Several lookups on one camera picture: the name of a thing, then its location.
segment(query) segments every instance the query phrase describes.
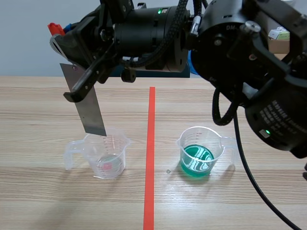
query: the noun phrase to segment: cup handle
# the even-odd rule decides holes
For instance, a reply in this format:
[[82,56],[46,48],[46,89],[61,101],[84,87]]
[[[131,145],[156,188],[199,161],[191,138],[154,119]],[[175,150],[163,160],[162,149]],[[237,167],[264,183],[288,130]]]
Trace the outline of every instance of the cup handle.
[[237,164],[239,161],[239,151],[238,151],[238,145],[236,143],[236,138],[221,138],[221,144],[225,149],[232,150],[231,153],[231,162],[233,164]]
[[84,140],[72,141],[66,145],[65,152],[63,155],[66,170],[72,169],[73,166],[72,155],[74,153],[82,153],[83,149],[84,149]]

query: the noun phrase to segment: robotic arm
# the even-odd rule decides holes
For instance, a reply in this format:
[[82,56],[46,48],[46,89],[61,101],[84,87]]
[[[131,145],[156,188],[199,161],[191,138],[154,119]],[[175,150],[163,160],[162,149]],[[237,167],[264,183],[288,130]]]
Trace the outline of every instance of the robotic arm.
[[[136,9],[131,0],[101,0],[80,22],[53,35],[51,46],[85,69],[72,92],[82,101],[96,82],[105,83],[117,65],[121,78],[135,81],[135,70],[179,72],[188,50],[200,76],[215,88],[213,120],[224,126],[239,106],[252,130],[266,144],[307,156],[307,17],[280,0],[212,0],[201,14],[201,0],[177,6]],[[268,51],[267,19],[290,32],[290,52],[278,60]],[[221,117],[219,94],[231,102]]]

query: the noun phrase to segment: metal plate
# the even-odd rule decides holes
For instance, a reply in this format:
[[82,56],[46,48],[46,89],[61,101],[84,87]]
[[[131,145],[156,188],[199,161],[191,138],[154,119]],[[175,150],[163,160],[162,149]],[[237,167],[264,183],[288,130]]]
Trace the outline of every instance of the metal plate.
[[[69,90],[72,91],[73,86],[82,76],[84,70],[75,65],[63,64],[63,63],[60,63],[60,65],[65,80],[68,84]],[[93,87],[89,91],[87,96],[81,102],[75,103],[75,105],[79,113],[80,119],[82,121],[85,132],[100,136],[106,136],[106,129],[100,113],[100,108],[95,88]]]

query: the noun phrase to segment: plastic measuring cup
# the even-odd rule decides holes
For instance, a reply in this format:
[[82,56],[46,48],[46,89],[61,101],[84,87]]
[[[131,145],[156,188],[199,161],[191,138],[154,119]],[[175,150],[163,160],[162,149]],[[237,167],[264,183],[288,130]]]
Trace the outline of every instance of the plastic measuring cup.
[[130,145],[130,139],[114,128],[107,128],[106,133],[106,137],[87,134],[82,140],[68,143],[64,153],[66,170],[73,166],[72,155],[81,153],[96,177],[112,179],[120,175],[125,169],[125,149]]
[[232,149],[232,163],[238,161],[235,138],[220,136],[210,128],[195,126],[186,129],[176,141],[180,147],[180,165],[192,176],[207,176],[226,149]]

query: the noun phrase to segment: red marking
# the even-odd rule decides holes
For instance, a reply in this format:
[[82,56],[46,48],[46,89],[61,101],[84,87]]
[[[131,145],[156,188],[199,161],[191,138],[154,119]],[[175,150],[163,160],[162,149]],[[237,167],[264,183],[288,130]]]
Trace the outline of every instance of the red marking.
[[104,163],[104,167],[103,167],[104,170],[109,170],[109,169],[112,169],[112,163]]
[[154,230],[154,122],[155,87],[149,88],[143,230]]

